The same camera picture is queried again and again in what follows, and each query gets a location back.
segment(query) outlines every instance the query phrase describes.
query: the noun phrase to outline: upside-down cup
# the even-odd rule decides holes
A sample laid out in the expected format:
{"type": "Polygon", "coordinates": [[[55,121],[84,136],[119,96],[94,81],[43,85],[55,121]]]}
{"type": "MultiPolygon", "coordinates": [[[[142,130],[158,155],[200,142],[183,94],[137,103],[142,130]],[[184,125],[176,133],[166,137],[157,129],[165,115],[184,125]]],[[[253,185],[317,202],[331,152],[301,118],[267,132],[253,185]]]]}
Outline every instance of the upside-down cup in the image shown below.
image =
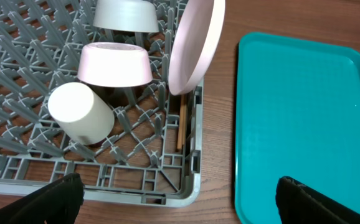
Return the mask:
{"type": "Polygon", "coordinates": [[[139,86],[153,79],[144,48],[108,42],[83,47],[77,76],[85,83],[105,87],[139,86]]]}
{"type": "Polygon", "coordinates": [[[95,27],[129,32],[158,32],[154,4],[142,0],[98,0],[95,27]]]}
{"type": "Polygon", "coordinates": [[[65,133],[84,145],[105,139],[115,122],[110,107],[83,83],[66,83],[56,88],[48,108],[65,133]]]}

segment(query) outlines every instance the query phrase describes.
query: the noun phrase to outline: table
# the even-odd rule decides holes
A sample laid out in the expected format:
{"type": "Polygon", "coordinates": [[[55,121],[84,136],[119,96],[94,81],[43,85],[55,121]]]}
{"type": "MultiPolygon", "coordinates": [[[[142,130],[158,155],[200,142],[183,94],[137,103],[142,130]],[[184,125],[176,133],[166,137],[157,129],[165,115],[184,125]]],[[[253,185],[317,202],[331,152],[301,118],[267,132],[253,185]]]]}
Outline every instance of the table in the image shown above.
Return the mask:
{"type": "MultiPolygon", "coordinates": [[[[234,210],[237,44],[249,32],[315,40],[360,52],[360,0],[227,0],[216,56],[205,77],[202,187],[186,208],[87,201],[76,223],[239,223],[234,210]]],[[[0,195],[0,208],[19,197],[0,195]]]]}

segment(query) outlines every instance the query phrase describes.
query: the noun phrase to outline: blue plastic tray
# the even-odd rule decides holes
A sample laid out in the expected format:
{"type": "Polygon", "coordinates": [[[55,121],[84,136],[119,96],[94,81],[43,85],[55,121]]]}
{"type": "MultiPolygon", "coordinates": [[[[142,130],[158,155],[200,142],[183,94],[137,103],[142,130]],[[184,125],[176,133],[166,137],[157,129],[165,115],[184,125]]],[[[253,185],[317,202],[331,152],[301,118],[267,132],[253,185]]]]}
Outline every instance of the blue plastic tray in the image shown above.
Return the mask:
{"type": "Polygon", "coordinates": [[[360,54],[253,33],[239,45],[235,207],[243,223],[281,223],[280,177],[360,213],[360,54]]]}

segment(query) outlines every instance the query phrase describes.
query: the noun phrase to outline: dish rack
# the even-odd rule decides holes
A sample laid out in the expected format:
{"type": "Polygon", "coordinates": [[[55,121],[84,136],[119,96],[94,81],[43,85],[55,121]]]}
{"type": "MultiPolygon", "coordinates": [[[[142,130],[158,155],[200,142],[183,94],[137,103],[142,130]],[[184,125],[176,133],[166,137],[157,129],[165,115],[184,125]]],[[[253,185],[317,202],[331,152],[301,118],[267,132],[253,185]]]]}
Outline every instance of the dish rack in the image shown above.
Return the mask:
{"type": "Polygon", "coordinates": [[[186,144],[176,149],[178,98],[168,91],[168,67],[187,1],[151,0],[158,34],[91,26],[95,0],[0,1],[0,194],[27,195],[71,172],[85,200],[161,207],[195,201],[201,184],[203,81],[189,93],[186,144]],[[105,92],[115,115],[99,145],[73,142],[50,117],[52,90],[76,78],[90,42],[123,42],[147,49],[154,80],[105,92]]]}

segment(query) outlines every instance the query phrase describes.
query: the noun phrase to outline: black object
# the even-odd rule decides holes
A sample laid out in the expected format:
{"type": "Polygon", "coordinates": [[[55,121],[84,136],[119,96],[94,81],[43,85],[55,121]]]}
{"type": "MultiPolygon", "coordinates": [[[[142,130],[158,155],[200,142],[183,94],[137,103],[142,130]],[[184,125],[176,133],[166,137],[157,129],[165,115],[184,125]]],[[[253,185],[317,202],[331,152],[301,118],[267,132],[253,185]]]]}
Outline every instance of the black object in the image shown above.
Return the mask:
{"type": "Polygon", "coordinates": [[[0,209],[0,224],[73,224],[83,195],[79,174],[66,175],[0,209]]]}
{"type": "Polygon", "coordinates": [[[275,201],[283,224],[360,224],[360,214],[291,177],[278,181],[275,201]]]}

